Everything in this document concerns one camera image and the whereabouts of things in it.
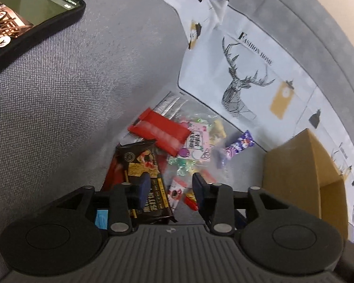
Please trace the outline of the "black cracker snack packet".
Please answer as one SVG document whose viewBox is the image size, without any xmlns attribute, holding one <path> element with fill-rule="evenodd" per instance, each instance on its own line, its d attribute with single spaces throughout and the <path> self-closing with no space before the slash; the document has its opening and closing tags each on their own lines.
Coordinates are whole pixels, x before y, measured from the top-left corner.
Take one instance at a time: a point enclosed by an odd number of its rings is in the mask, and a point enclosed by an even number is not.
<svg viewBox="0 0 354 283">
<path fill-rule="evenodd" d="M 173 219 L 155 143 L 155 140 L 145 140 L 116 147 L 117 160 L 123 166 L 123 180 L 138 186 L 140 201 L 129 207 L 131 217 L 138 224 L 168 224 Z"/>
</svg>

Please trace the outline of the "red orange snack packet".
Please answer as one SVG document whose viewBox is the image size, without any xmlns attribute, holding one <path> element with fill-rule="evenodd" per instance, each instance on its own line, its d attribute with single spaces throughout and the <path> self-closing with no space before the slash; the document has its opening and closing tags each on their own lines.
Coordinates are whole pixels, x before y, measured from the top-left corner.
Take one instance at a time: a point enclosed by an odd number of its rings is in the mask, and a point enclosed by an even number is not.
<svg viewBox="0 0 354 283">
<path fill-rule="evenodd" d="M 118 156 L 114 155 L 107 171 L 105 181 L 101 187 L 101 191 L 111 191 L 114 185 L 118 185 L 120 183 L 123 183 L 123 165 L 118 160 Z"/>
</svg>

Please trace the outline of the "small red white sachet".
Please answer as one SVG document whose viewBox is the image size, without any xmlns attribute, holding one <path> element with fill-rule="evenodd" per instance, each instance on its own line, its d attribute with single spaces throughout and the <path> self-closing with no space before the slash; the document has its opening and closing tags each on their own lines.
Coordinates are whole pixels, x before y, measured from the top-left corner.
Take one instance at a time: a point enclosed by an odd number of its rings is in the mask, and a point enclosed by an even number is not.
<svg viewBox="0 0 354 283">
<path fill-rule="evenodd" d="M 181 178 L 175 176 L 171 182 L 169 190 L 167 192 L 167 199 L 171 211 L 174 213 L 178 203 L 181 201 L 185 189 L 188 187 L 187 183 Z"/>
</svg>

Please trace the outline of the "purple candy bar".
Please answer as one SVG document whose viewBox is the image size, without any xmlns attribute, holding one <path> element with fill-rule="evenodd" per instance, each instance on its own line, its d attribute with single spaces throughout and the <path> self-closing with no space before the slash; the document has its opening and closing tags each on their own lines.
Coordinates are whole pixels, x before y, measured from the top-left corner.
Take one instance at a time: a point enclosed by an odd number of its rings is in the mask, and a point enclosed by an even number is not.
<svg viewBox="0 0 354 283">
<path fill-rule="evenodd" d="M 246 130 L 234 142 L 232 142 L 223 149 L 221 162 L 224 165 L 226 164 L 226 162 L 230 161 L 235 155 L 238 155 L 247 148 L 251 148 L 253 146 L 254 139 L 250 131 Z"/>
</svg>

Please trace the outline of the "clear bag of candies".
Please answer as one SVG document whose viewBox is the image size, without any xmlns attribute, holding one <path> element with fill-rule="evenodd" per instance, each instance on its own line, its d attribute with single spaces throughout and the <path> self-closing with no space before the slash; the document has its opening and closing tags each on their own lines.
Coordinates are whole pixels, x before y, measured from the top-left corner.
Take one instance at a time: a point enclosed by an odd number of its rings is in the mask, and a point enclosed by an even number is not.
<svg viewBox="0 0 354 283">
<path fill-rule="evenodd" d="M 198 172 L 207 183 L 224 183 L 239 187 L 235 169 L 229 162 L 221 162 L 222 151 L 230 133 L 226 122 L 204 105 L 170 92 L 154 107 L 147 106 L 165 118 L 187 127 L 191 133 L 176 157 L 156 146 L 158 167 L 167 186 L 177 176 L 191 186 L 192 176 Z M 128 131 L 120 145 L 145 141 Z"/>
</svg>

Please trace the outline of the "brown cardboard box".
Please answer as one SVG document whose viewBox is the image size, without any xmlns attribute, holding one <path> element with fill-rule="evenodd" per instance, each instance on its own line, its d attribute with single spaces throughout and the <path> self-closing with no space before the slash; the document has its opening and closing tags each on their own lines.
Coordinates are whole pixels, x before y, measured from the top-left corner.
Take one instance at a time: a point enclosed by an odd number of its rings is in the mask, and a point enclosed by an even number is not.
<svg viewBox="0 0 354 283">
<path fill-rule="evenodd" d="M 348 238 L 345 181 L 309 129 L 265 154 L 263 188 L 326 221 Z"/>
</svg>

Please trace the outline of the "deer print sofa cover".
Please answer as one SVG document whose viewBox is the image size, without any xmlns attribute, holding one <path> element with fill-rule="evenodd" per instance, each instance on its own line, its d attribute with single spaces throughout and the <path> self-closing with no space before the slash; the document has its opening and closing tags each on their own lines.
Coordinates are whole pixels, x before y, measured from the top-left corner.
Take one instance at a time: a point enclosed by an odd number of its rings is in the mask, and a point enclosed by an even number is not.
<svg viewBox="0 0 354 283">
<path fill-rule="evenodd" d="M 228 0 L 157 0 L 176 13 L 187 48 L 178 87 L 265 150 L 309 129 L 345 181 L 354 213 L 354 144 L 313 78 L 296 59 Z"/>
</svg>

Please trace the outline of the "black smartphone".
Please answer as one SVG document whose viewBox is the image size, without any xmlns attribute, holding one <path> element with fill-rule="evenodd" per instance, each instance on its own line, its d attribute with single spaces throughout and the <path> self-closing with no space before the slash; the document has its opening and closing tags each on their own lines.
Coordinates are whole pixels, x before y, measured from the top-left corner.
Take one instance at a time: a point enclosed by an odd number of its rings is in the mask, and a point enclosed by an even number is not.
<svg viewBox="0 0 354 283">
<path fill-rule="evenodd" d="M 78 22 L 83 0 L 0 0 L 0 72 L 15 59 Z"/>
</svg>

